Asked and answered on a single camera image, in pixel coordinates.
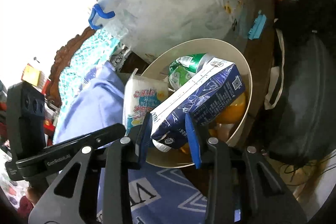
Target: white wall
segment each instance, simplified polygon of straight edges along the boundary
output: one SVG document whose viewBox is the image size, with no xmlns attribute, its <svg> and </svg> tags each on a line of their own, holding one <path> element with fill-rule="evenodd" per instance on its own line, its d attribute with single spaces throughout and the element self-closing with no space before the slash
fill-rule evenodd
<svg viewBox="0 0 336 224">
<path fill-rule="evenodd" d="M 56 51 L 89 26 L 95 0 L 0 0 L 0 79 L 8 88 L 36 56 L 49 75 Z"/>
<path fill-rule="evenodd" d="M 334 150 L 328 157 L 336 155 Z M 336 166 L 336 156 L 323 163 L 317 171 L 321 174 L 323 170 L 327 170 Z M 309 184 L 299 196 L 299 203 L 305 211 L 308 219 L 311 219 L 327 200 L 329 194 L 336 184 L 336 168 L 325 172 L 319 176 L 314 182 Z"/>
</svg>

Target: blue handle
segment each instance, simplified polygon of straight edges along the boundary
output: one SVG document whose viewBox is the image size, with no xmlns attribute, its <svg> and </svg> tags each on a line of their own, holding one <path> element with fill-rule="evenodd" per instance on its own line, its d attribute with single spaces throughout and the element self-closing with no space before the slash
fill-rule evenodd
<svg viewBox="0 0 336 224">
<path fill-rule="evenodd" d="M 105 19 L 110 19 L 110 18 L 113 18 L 115 17 L 115 13 L 114 11 L 111 11 L 111 12 L 108 12 L 108 13 L 105 13 L 103 11 L 103 9 L 100 7 L 100 5 L 98 3 L 96 3 L 93 7 L 92 7 L 92 11 L 91 11 L 91 15 L 89 17 L 89 24 L 91 26 L 91 28 L 93 30 L 98 30 L 98 29 L 101 29 L 103 27 L 103 25 L 94 25 L 92 23 L 92 20 L 93 18 L 95 17 L 95 15 L 98 14 L 101 18 L 105 18 Z"/>
</svg>

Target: metal screw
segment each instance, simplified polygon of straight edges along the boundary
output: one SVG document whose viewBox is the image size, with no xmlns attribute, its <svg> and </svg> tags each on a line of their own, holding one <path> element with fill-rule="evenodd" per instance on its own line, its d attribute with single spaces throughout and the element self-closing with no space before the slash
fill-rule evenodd
<svg viewBox="0 0 336 224">
<path fill-rule="evenodd" d="M 90 146 L 85 146 L 82 148 L 82 153 L 83 154 L 87 154 L 87 153 L 90 153 L 92 150 L 92 148 Z"/>
<path fill-rule="evenodd" d="M 211 143 L 211 144 L 217 144 L 218 143 L 218 139 L 215 138 L 215 137 L 211 137 L 211 138 L 209 138 L 208 142 Z"/>
<path fill-rule="evenodd" d="M 262 149 L 260 152 L 261 152 L 261 154 L 262 154 L 263 156 L 268 156 L 268 153 L 266 152 L 265 149 Z"/>
<path fill-rule="evenodd" d="M 248 146 L 247 151 L 251 154 L 254 154 L 255 152 L 257 152 L 257 149 L 254 146 Z"/>
<path fill-rule="evenodd" d="M 129 143 L 130 141 L 131 141 L 131 139 L 128 138 L 128 137 L 122 137 L 122 138 L 120 139 L 120 142 L 121 142 L 122 144 Z"/>
</svg>

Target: green can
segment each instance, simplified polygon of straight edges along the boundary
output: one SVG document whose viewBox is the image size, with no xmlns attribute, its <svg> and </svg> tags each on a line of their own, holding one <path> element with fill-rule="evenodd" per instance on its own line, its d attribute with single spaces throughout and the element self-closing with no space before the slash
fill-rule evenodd
<svg viewBox="0 0 336 224">
<path fill-rule="evenodd" d="M 213 58 L 209 53 L 190 54 L 177 58 L 176 63 L 181 64 L 187 71 L 197 73 Z"/>
</svg>

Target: blue carton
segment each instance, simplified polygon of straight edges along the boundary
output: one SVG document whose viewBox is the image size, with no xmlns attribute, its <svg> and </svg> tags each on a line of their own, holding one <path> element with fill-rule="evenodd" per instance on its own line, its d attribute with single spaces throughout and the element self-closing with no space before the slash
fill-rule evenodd
<svg viewBox="0 0 336 224">
<path fill-rule="evenodd" d="M 184 121 L 186 113 L 191 112 L 197 124 L 206 125 L 244 91 L 245 85 L 236 65 L 213 58 L 151 111 L 152 139 L 174 149 L 181 148 L 188 141 Z"/>
</svg>

